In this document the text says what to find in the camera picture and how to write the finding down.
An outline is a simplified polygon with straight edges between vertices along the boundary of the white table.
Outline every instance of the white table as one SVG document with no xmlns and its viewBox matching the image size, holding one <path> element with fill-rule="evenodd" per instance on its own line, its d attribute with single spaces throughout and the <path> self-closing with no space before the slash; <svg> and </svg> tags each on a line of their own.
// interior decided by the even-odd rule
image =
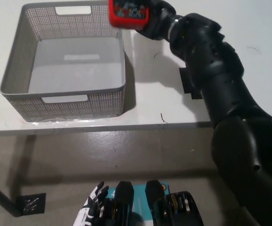
<svg viewBox="0 0 272 226">
<path fill-rule="evenodd" d="M 22 5 L 41 1 L 0 0 L 0 82 Z M 223 27 L 226 41 L 243 62 L 251 94 L 272 115 L 272 0 L 168 1 L 178 14 L 196 12 Z M 184 94 L 178 69 L 184 63 L 171 54 L 165 41 L 151 41 L 130 31 L 125 31 L 124 39 L 134 67 L 135 83 L 130 73 L 132 82 L 127 88 L 127 98 L 135 98 L 134 107 L 118 118 L 27 123 L 0 94 L 0 135 L 196 127 L 209 121 L 203 101 Z"/>
</svg>

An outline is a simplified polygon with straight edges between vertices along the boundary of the black bracket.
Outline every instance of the black bracket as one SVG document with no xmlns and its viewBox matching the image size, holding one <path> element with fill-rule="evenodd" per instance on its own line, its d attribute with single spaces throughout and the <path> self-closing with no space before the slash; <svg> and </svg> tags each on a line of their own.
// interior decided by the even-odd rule
<svg viewBox="0 0 272 226">
<path fill-rule="evenodd" d="M 192 86 L 190 76 L 188 74 L 187 68 L 179 68 L 181 81 L 183 85 L 183 90 L 185 94 L 191 94 L 193 100 L 202 100 L 203 97 L 201 93 Z"/>
</svg>

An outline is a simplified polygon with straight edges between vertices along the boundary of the table leg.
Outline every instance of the table leg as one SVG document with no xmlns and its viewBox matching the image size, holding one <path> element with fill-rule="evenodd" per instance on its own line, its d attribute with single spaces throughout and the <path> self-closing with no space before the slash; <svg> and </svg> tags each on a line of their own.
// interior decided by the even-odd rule
<svg viewBox="0 0 272 226">
<path fill-rule="evenodd" d="M 23 215 L 21 210 L 1 191 L 0 191 L 0 206 L 14 217 L 20 217 Z"/>
</svg>

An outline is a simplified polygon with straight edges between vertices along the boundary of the basket handle hole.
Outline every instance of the basket handle hole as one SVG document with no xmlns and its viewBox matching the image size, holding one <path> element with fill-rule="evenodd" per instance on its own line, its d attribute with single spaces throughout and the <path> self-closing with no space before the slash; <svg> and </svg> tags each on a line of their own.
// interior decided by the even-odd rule
<svg viewBox="0 0 272 226">
<path fill-rule="evenodd" d="M 72 103 L 72 102 L 88 101 L 88 96 L 77 95 L 77 96 L 66 96 L 66 97 L 42 97 L 42 101 L 45 104 Z"/>
<path fill-rule="evenodd" d="M 80 15 L 91 14 L 91 12 L 91 6 L 56 7 L 56 13 L 58 15 Z"/>
</svg>

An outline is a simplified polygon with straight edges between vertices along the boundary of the red box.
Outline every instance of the red box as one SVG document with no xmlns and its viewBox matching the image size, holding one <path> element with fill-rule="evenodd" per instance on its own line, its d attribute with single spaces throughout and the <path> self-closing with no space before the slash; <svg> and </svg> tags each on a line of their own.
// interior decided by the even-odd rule
<svg viewBox="0 0 272 226">
<path fill-rule="evenodd" d="M 141 31 L 149 23 L 150 12 L 148 7 L 141 5 L 134 7 L 134 9 L 125 8 L 116 4 L 117 2 L 117 0 L 109 0 L 109 21 L 113 27 Z M 136 15 L 141 15 L 143 18 L 135 18 Z"/>
</svg>

